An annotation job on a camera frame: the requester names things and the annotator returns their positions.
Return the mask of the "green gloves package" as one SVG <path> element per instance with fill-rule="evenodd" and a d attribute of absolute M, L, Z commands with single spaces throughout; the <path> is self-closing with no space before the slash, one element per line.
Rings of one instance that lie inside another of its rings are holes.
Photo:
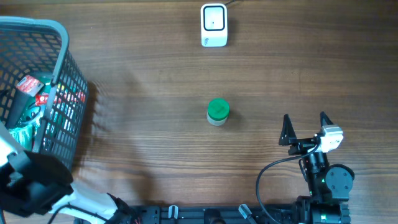
<path fill-rule="evenodd" d="M 38 92 L 37 95 L 43 94 L 43 93 L 50 93 L 51 91 L 51 81 L 53 75 L 51 73 L 47 72 L 36 72 L 31 74 L 32 77 L 40 80 L 43 84 L 44 87 Z M 65 86 L 58 84 L 57 85 L 57 92 L 64 96 L 65 93 L 71 93 L 69 92 Z M 34 105 L 35 97 L 29 97 L 27 100 L 27 103 L 25 105 L 24 111 L 22 112 L 22 115 L 18 121 L 18 124 L 22 126 L 27 126 L 28 124 L 31 124 L 35 126 L 36 129 L 39 128 L 40 126 L 40 118 L 43 117 L 44 111 L 46 108 L 46 105 L 41 105 L 41 106 L 35 106 Z"/>

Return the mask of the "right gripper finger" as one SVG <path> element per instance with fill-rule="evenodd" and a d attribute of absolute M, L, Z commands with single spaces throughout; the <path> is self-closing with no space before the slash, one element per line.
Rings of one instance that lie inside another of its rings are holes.
<path fill-rule="evenodd" d="M 326 115 L 324 111 L 320 113 L 320 124 L 321 126 L 333 125 L 333 122 L 330 120 L 330 118 Z"/>
<path fill-rule="evenodd" d="M 297 143 L 297 137 L 288 114 L 284 115 L 282 131 L 279 138 L 280 146 L 289 146 Z"/>

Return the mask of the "teal wet wipes pack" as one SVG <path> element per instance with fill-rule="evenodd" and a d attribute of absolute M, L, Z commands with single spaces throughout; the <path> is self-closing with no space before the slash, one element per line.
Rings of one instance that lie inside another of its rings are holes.
<path fill-rule="evenodd" d="M 34 144 L 33 125 L 28 124 L 22 128 L 14 128 L 9 130 L 12 137 L 26 150 L 32 151 Z"/>

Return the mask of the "green lid plastic jar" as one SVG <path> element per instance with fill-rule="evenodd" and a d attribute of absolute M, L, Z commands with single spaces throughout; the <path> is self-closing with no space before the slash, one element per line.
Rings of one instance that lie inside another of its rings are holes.
<path fill-rule="evenodd" d="M 206 118 L 213 126 L 221 126 L 228 119 L 229 103 L 223 98 L 215 98 L 208 104 Z"/>

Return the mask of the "red Nescafe stick sachet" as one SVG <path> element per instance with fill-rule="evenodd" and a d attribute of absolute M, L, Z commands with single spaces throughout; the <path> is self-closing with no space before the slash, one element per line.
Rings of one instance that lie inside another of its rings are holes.
<path fill-rule="evenodd" d="M 73 96 L 71 93 L 65 93 L 63 96 L 66 100 L 71 101 L 72 103 L 76 103 L 78 100 L 81 102 L 85 102 L 86 95 L 79 91 L 77 93 L 77 96 Z M 41 105 L 46 105 L 48 102 L 49 94 L 48 93 L 43 93 L 39 95 L 35 95 L 35 101 L 34 105 L 35 106 L 41 106 Z"/>

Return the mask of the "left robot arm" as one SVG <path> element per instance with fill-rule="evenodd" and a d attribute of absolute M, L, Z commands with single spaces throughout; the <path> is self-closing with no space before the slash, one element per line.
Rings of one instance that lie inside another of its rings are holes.
<path fill-rule="evenodd" d="M 126 202 L 75 182 L 55 157 L 26 151 L 1 126 L 1 211 L 20 217 L 66 214 L 75 223 L 140 222 Z"/>

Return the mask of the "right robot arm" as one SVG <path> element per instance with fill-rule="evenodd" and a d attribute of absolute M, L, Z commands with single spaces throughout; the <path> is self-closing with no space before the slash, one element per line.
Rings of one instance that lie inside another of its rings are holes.
<path fill-rule="evenodd" d="M 321 128 L 311 138 L 299 139 L 288 114 L 284 115 L 279 145 L 289 146 L 290 156 L 299 156 L 299 167 L 310 195 L 299 196 L 292 205 L 291 223 L 347 224 L 351 222 L 347 201 L 354 172 L 342 164 L 331 165 L 326 154 L 337 149 L 343 130 L 320 113 Z"/>

